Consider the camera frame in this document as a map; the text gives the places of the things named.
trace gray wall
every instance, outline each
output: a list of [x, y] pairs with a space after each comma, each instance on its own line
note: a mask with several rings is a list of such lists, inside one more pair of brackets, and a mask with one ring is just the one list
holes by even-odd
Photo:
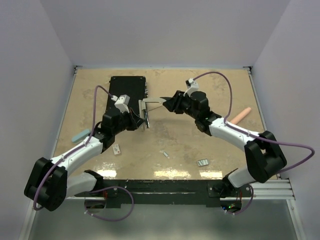
[[31, 169], [51, 154], [72, 64], [39, 0], [1, 1], [0, 33], [0, 239], [12, 240]]
[[41, 0], [71, 61], [252, 66], [289, 0]]
[[[267, 128], [279, 140], [304, 143], [316, 154], [289, 176], [308, 239], [319, 239], [320, 1], [291, 0], [253, 67]], [[288, 165], [309, 152], [282, 148]]]

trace floor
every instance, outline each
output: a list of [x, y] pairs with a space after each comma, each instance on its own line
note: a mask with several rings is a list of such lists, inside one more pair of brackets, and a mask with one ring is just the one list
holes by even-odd
[[[55, 156], [73, 148], [73, 136], [92, 125], [93, 96], [96, 85], [109, 88], [111, 76], [145, 76], [149, 97], [172, 97], [176, 90], [185, 91], [185, 81], [212, 69], [79, 69], [55, 150]], [[238, 125], [263, 132], [263, 124], [248, 76], [244, 69], [218, 69], [232, 85], [233, 106], [230, 119], [247, 107], [250, 114]], [[229, 88], [217, 75], [198, 81], [199, 90], [207, 94], [211, 110], [225, 116], [229, 107]], [[107, 95], [98, 91], [96, 121], [106, 108]], [[148, 109], [158, 107], [149, 103]], [[115, 138], [121, 155], [112, 149], [94, 157], [73, 174], [91, 169], [106, 179], [221, 179], [246, 164], [244, 153], [235, 146], [201, 133], [194, 120], [176, 115], [164, 107], [149, 112], [150, 128], [124, 131]], [[209, 165], [198, 166], [197, 160], [208, 159]]]

